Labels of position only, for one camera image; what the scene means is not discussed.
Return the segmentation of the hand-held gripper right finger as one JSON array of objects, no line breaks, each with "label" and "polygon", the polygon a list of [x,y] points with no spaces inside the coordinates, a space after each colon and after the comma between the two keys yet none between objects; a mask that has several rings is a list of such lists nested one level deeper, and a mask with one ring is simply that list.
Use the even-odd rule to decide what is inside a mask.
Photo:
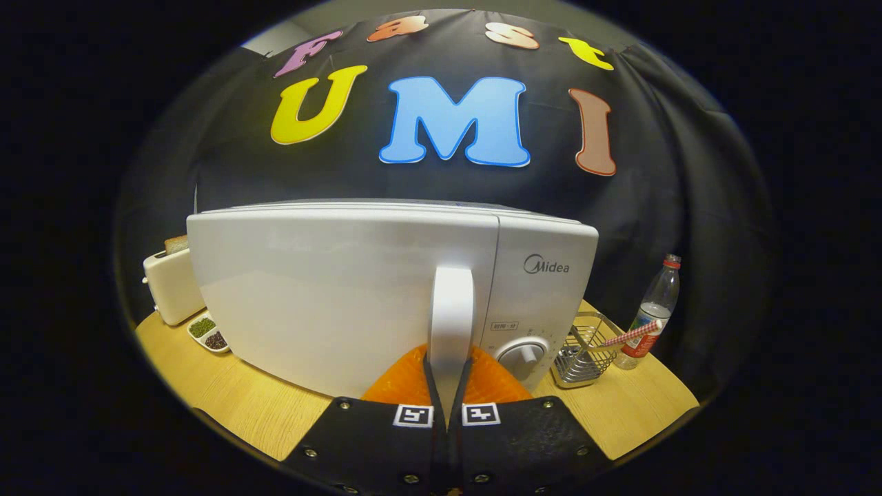
[{"label": "hand-held gripper right finger", "polygon": [[586,495],[613,462],[564,400],[535,397],[472,347],[448,424],[448,482],[463,495]]}]

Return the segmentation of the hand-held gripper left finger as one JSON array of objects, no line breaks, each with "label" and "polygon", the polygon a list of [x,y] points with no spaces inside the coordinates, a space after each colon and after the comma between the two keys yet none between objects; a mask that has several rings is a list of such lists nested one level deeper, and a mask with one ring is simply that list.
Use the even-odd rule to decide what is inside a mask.
[{"label": "hand-held gripper left finger", "polygon": [[337,396],[283,466],[340,495],[444,495],[447,428],[427,346],[407,351],[361,397]]}]

